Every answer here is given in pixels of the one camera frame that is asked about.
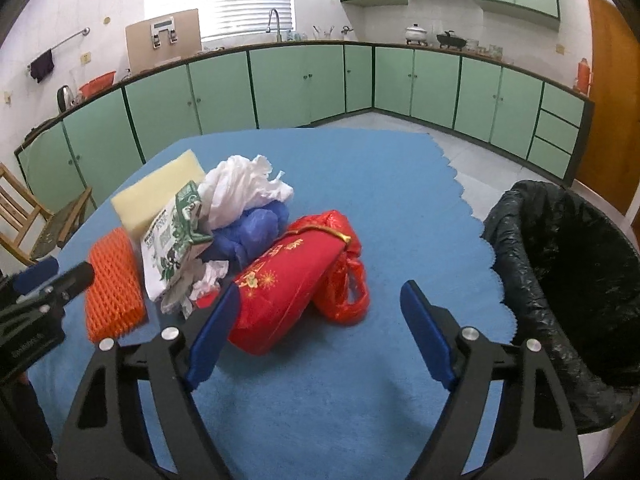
drawer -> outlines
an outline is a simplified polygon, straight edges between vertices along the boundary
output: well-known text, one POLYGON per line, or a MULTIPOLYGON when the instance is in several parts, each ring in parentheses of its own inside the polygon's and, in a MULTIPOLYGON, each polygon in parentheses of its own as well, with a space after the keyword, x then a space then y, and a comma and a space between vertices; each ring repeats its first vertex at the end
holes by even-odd
POLYGON ((536 136, 548 140, 551 144, 573 153, 575 139, 578 137, 578 128, 562 119, 540 110, 536 136))
POLYGON ((571 155, 537 137, 534 137, 527 157, 529 162, 560 178, 564 178, 570 159, 571 155))
POLYGON ((575 126, 580 126, 582 122, 584 101, 549 83, 545 83, 542 107, 575 126))

wooden chair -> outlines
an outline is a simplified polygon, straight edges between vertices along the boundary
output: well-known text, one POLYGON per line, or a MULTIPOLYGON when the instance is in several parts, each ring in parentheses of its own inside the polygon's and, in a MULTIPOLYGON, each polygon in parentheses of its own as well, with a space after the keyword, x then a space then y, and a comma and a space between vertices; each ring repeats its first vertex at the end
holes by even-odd
POLYGON ((4 164, 0 163, 0 216, 17 231, 17 235, 13 239, 0 233, 0 244, 26 266, 35 264, 38 258, 43 258, 49 254, 56 245, 60 248, 64 247, 69 238, 71 238, 84 223, 84 213, 90 198, 91 188, 88 187, 78 198, 72 200, 54 214, 45 208, 38 199, 11 174, 4 164), (27 212, 9 194, 3 179, 20 194, 27 203, 33 206, 31 212, 27 212), (47 223, 40 232, 36 243, 33 245, 33 249, 27 254, 20 248, 20 244, 38 215, 42 215, 47 223))

tiled floor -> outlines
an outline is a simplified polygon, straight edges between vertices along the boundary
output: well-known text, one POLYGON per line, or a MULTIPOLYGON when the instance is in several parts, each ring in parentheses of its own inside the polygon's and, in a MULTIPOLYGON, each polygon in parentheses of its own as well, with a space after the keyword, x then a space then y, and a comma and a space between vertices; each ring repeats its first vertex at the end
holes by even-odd
MULTIPOLYGON (((402 132, 429 134, 444 150, 444 154, 449 158, 452 167, 458 171, 456 179, 465 188, 462 198, 471 206, 473 215, 480 220, 486 218, 502 194, 508 189, 511 189, 511 186, 519 180, 541 180, 548 182, 542 176, 524 168, 516 162, 503 158, 480 146, 466 142, 466 140, 426 126, 421 126, 420 124, 375 112, 343 118, 324 126, 366 128, 370 130, 399 130, 402 132)), ((623 215, 579 182, 575 183, 573 189, 593 203, 593 205, 597 206, 601 211, 605 212, 618 227, 620 227, 626 236, 630 238, 636 245, 636 248, 638 247, 636 237, 623 215)), ((580 436, 580 448, 582 449, 582 461, 584 463, 585 474, 590 473, 606 455, 611 444, 611 435, 612 430, 610 429, 580 436)))

blue gripper pad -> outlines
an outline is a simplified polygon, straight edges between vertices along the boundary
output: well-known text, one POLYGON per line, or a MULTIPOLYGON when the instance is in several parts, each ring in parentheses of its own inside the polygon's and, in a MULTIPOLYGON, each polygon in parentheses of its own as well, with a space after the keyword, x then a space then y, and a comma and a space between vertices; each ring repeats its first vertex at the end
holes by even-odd
POLYGON ((413 280, 400 290, 400 309, 431 377, 452 391, 458 382, 453 365, 460 327, 455 319, 448 310, 431 305, 413 280))
POLYGON ((24 296, 49 281, 57 273, 58 261, 53 256, 48 256, 20 274, 16 274, 12 287, 15 292, 24 296))
POLYGON ((213 373, 222 347, 240 313, 240 289, 231 283, 222 297, 216 298, 216 302, 215 310, 191 345, 190 366, 184 378, 191 390, 195 390, 213 373))

chair backrest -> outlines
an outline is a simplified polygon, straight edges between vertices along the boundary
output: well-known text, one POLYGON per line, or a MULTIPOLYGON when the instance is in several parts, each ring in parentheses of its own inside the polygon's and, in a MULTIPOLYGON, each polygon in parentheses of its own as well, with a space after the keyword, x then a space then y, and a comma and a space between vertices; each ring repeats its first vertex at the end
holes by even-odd
POLYGON ((0 216, 17 232, 14 239, 2 235, 3 241, 10 243, 17 249, 38 215, 42 215, 46 220, 52 216, 51 212, 38 202, 38 199, 29 192, 26 186, 15 178, 4 164, 0 163, 0 216), (13 188, 29 205, 33 206, 31 212, 27 212, 11 196, 7 191, 9 187, 13 188))

